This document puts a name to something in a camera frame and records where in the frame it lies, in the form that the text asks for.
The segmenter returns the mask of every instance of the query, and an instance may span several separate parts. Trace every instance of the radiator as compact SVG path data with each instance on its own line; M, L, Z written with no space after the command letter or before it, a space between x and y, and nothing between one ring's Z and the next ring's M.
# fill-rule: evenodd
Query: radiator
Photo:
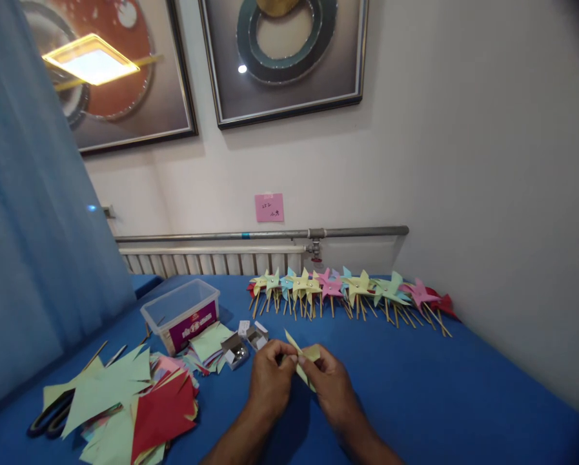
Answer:
M304 245L250 245L237 247L121 248L132 274L158 274L169 278L176 274L262 275L265 270L281 274L287 267L302 270Z

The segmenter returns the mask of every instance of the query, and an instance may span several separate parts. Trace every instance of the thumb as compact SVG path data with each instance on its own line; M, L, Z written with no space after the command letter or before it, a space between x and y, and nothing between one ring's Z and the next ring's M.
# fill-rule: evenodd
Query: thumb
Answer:
M311 362L308 358L306 358L303 355L300 355L298 357L298 362L300 363L302 370L304 370L304 373L308 376L312 385L315 386L315 389L317 389L317 385L319 384L321 376L323 376L323 373L320 371L319 368L317 368L316 364Z
M298 362L298 356L296 355L289 355L286 356L283 361L281 362L280 369L289 374L289 376L293 375L296 372L296 363Z

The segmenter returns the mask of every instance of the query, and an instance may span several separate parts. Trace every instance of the forearm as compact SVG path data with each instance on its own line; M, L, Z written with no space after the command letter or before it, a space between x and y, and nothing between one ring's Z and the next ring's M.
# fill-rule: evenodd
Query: forearm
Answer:
M351 415L337 436L341 445L358 465L403 465L403 461L375 432L361 412Z
M252 465L257 462L276 418L247 403L202 465Z

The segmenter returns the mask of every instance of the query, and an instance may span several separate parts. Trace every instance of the picture frame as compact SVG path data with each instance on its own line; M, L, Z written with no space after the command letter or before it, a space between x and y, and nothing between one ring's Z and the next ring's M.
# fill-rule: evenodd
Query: picture frame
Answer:
M95 34L138 71L91 85L46 64L82 156L196 136L177 0L20 0L40 55Z
M274 17L258 3L295 7ZM362 100L369 0L199 0L199 9L220 129Z

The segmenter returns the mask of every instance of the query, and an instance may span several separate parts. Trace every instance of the hand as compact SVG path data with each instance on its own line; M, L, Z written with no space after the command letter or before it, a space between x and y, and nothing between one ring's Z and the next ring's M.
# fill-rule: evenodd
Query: hand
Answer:
M300 356L300 366L317 391L321 410L328 423L336 433L345 434L366 421L366 418L360 410L345 366L323 346L319 345L319 348L319 360L313 363Z
M279 365L277 358L287 355ZM289 402L291 376L296 371L298 351L277 339L263 346L252 365L248 404L273 421L278 420Z

